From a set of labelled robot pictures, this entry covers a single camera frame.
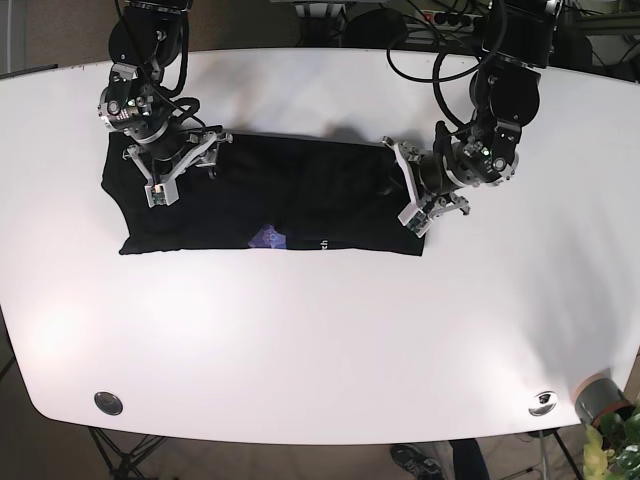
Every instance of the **green leaf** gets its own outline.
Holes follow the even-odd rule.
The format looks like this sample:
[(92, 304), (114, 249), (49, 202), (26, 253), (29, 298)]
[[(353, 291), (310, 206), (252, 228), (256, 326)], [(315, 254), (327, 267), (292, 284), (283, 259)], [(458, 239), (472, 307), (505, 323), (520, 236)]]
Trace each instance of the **green leaf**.
[(629, 445), (620, 455), (616, 463), (624, 470), (633, 470), (640, 465), (640, 448), (638, 445)]
[(624, 433), (628, 440), (640, 443), (640, 413), (624, 422)]
[(587, 425), (587, 442), (589, 445), (596, 445), (598, 448), (602, 448), (602, 435), (591, 425)]
[(624, 421), (616, 412), (607, 413), (600, 419), (600, 430), (605, 437), (613, 436), (623, 428)]
[(603, 475), (607, 471), (607, 454), (593, 443), (584, 446), (584, 466), (589, 473)]

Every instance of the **person's leg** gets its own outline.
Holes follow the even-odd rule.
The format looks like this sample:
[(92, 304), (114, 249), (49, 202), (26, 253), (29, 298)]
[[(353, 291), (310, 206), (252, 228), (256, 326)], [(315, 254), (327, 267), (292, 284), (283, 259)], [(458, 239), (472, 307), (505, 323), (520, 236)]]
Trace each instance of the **person's leg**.
[(451, 440), (449, 444), (453, 448), (456, 480), (489, 480), (487, 465), (475, 439)]
[(390, 453), (396, 465), (411, 473), (416, 480), (444, 480), (438, 462), (425, 456), (414, 445), (392, 445)]

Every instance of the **flower pot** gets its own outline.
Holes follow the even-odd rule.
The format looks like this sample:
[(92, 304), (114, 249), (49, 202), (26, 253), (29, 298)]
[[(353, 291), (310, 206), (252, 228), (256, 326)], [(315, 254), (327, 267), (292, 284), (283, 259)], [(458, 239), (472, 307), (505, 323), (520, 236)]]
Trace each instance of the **flower pot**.
[(573, 395), (576, 414), (586, 425), (600, 427), (600, 419), (607, 413), (617, 412), (623, 419), (629, 418), (633, 404), (613, 380), (603, 374), (588, 378)]

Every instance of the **power strip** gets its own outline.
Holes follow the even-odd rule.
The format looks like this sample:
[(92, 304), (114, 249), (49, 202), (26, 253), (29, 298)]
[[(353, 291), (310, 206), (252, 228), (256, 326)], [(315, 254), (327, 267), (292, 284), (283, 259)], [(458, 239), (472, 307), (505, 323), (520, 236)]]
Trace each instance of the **power strip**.
[(461, 32), (471, 33), (473, 32), (474, 23), (482, 19), (481, 15), (473, 15), (465, 13), (460, 15), (459, 13), (447, 14), (443, 11), (436, 10), (421, 10), (424, 18), (432, 22), (438, 30), (443, 32)]

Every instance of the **shoe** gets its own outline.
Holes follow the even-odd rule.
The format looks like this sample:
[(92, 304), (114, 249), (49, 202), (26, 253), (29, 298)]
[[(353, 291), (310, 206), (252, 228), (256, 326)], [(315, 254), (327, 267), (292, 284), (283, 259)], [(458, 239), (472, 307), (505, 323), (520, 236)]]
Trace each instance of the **shoe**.
[(433, 458), (425, 457), (410, 444), (391, 446), (391, 458), (403, 470), (419, 480), (443, 480), (442, 468)]

